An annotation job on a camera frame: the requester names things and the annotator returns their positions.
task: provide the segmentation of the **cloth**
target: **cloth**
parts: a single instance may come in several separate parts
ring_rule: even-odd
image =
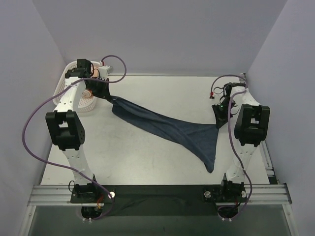
[[[121,97],[112,96],[111,103],[116,116],[140,129],[181,144],[203,161],[208,172],[213,171],[219,132],[215,124],[190,123],[166,117]]]

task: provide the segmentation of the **white table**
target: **white table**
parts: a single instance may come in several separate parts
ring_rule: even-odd
[[[127,76],[123,81],[110,85],[110,91],[112,95],[168,117],[195,123],[215,123],[211,107],[213,100],[209,99],[215,78]],[[222,78],[216,85],[222,86],[230,81],[238,79]],[[227,125],[219,131],[214,171],[208,173],[203,162],[189,150],[132,126],[115,116],[111,108],[112,104],[98,99],[91,112],[78,114],[86,131],[85,155],[99,183],[221,183],[234,155]],[[232,119],[232,127],[235,121],[236,117]],[[68,165],[57,146],[52,146],[48,160]],[[248,174],[253,184],[269,184],[260,148],[252,156]],[[66,185],[73,179],[70,170],[47,165],[41,184]]]

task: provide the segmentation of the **white plastic basket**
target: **white plastic basket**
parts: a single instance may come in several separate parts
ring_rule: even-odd
[[[97,61],[91,61],[94,65],[95,68],[100,67],[100,63]],[[57,87],[55,89],[54,95],[60,93],[62,90],[64,90],[64,75],[66,74],[66,72],[70,69],[76,68],[77,67],[77,62],[73,61],[71,63],[69,63],[65,69],[63,70],[63,74],[60,77],[60,80],[57,84]],[[87,94],[90,94],[89,91],[84,91],[81,97],[81,100],[79,102],[79,106],[78,106],[78,112],[89,112],[91,111],[97,101],[97,98],[94,97],[93,95],[91,95],[90,97],[86,97]],[[53,102],[55,105],[57,105],[59,103],[61,96],[56,97],[55,99],[53,99]]]

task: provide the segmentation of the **navy garment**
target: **navy garment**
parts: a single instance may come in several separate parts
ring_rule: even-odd
[[[183,145],[212,172],[218,129],[215,124],[197,124],[166,117],[121,97],[112,96],[112,112],[128,123],[161,138]]]

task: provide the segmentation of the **white wall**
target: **white wall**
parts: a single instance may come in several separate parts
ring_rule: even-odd
[[[267,145],[302,236],[315,232],[315,1],[288,0],[249,72],[270,106]]]
[[[17,235],[42,166],[24,151],[21,132],[30,112],[52,95],[64,60],[31,0],[0,1],[0,235]],[[28,129],[27,142],[47,158],[47,106]]]
[[[67,62],[117,54],[129,72],[220,75],[248,71],[286,0],[33,2]]]

